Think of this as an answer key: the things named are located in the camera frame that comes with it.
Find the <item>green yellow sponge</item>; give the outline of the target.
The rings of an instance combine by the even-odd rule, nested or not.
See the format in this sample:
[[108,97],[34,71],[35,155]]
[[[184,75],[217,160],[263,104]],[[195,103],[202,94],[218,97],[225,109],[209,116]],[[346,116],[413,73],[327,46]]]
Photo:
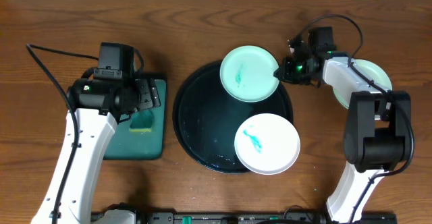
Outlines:
[[132,115],[130,132],[151,132],[153,129],[154,116],[151,110],[139,111]]

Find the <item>pale green plate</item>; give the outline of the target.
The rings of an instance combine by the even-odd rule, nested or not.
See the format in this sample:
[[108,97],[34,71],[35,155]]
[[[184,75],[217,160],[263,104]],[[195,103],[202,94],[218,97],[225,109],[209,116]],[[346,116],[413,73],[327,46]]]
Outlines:
[[270,97],[279,80],[273,75],[279,66],[267,50],[245,45],[230,51],[220,66],[222,86],[235,99],[256,103]]

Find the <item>mint green plate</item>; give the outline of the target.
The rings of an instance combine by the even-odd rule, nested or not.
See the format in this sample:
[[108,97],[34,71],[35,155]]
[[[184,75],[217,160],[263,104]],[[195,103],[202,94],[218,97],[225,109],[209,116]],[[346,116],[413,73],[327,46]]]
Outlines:
[[[374,81],[378,84],[393,89],[391,80],[386,72],[380,68],[378,65],[374,64],[371,61],[367,61],[364,59],[357,59],[356,64],[360,67],[366,74],[368,74]],[[340,93],[333,88],[333,93],[339,103],[345,108],[348,109],[349,104],[344,100],[344,98],[340,95]]]

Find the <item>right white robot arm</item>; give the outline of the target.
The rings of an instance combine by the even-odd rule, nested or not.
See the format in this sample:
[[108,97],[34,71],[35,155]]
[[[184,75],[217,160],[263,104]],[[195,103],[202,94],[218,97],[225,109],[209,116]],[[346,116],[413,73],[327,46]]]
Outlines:
[[347,163],[326,209],[332,223],[358,222],[375,186],[403,172],[412,160],[410,96],[376,83],[349,54],[337,52],[329,38],[305,43],[298,36],[288,44],[292,54],[274,73],[279,81],[323,82],[348,103],[343,136]]

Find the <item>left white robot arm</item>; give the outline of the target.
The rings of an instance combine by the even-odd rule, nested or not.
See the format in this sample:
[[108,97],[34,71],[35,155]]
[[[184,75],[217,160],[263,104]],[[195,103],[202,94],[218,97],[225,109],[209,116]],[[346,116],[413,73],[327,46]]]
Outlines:
[[[51,223],[55,203],[59,203],[58,223],[91,223],[92,202],[104,160],[154,160],[163,150],[167,82],[155,80],[159,107],[141,111],[117,123],[112,115],[100,115],[96,109],[76,111],[80,147],[71,156],[74,125],[66,118],[66,130],[60,156],[45,196],[33,223]],[[69,175],[57,201],[65,168],[71,163]]]

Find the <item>dark rectangular water tray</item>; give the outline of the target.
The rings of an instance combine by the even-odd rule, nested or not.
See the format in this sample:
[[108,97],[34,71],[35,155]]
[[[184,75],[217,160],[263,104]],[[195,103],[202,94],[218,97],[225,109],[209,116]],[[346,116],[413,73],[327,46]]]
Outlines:
[[122,122],[117,126],[107,150],[105,160],[153,160],[158,159],[163,150],[165,131],[165,109],[167,80],[163,74],[146,74],[148,78],[155,78],[161,106],[151,110],[154,116],[151,132],[130,132],[132,117],[122,115]]

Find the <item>round black serving tray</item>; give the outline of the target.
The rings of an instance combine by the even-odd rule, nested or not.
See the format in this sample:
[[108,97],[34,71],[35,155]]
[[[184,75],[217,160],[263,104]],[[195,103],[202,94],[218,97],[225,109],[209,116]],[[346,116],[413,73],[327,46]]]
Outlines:
[[173,104],[173,128],[182,148],[197,163],[220,173],[247,173],[234,148],[238,128],[261,113],[276,114],[292,123],[292,103],[282,85],[257,103],[235,99],[221,83],[220,66],[220,61],[212,62],[185,80]]

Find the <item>white plate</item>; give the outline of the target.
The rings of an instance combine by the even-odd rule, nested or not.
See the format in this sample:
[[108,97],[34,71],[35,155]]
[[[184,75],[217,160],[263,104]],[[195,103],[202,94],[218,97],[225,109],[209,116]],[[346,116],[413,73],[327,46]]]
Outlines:
[[300,154],[300,136],[286,118],[261,113],[249,117],[238,128],[234,148],[250,171],[275,175],[289,169]]

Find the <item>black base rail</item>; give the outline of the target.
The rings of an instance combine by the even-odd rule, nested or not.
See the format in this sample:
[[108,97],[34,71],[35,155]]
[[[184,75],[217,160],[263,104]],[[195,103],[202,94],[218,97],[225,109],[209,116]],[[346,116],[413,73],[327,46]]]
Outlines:
[[140,224],[255,224],[268,220],[286,219],[299,223],[330,223],[323,215],[301,213],[300,211],[288,214],[174,214],[149,213],[137,218]]

